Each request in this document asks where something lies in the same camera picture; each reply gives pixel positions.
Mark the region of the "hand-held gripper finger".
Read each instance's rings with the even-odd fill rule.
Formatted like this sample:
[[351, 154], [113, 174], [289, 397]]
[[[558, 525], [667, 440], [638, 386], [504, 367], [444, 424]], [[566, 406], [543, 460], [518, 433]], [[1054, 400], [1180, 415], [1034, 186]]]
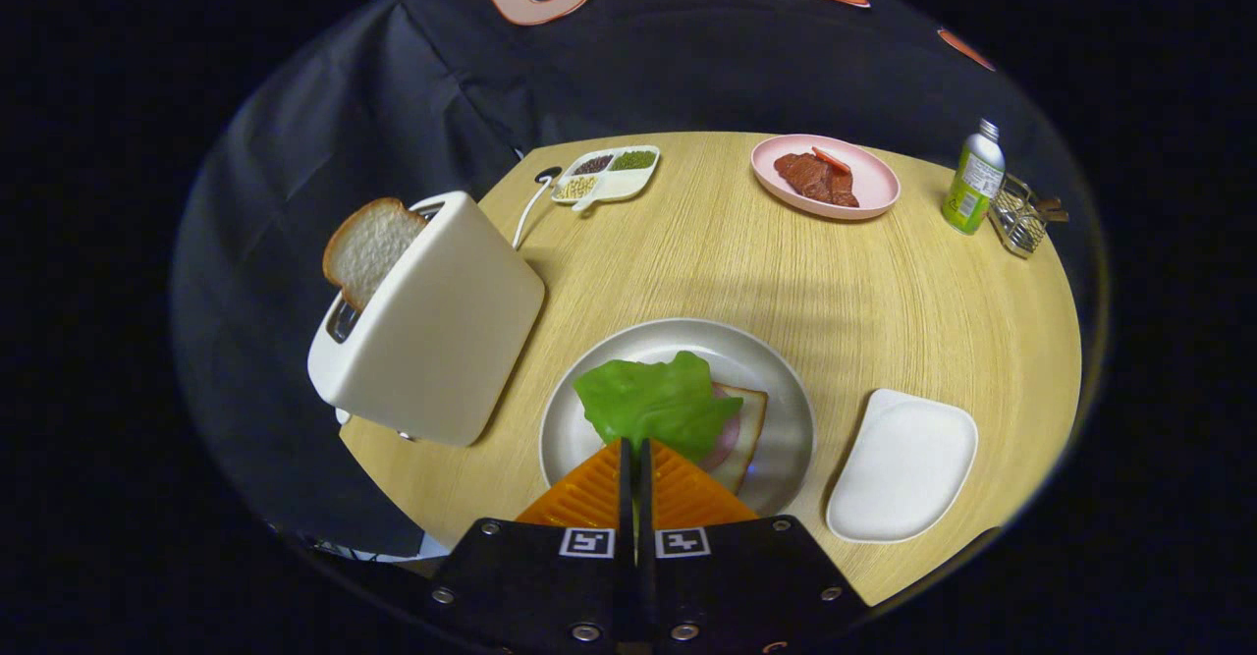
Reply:
[[632, 607], [631, 458], [616, 441], [517, 519], [478, 519], [434, 575], [427, 619], [483, 654], [615, 652]]
[[664, 529], [661, 446], [640, 446], [639, 615], [655, 654], [827, 652], [870, 606], [794, 515]]

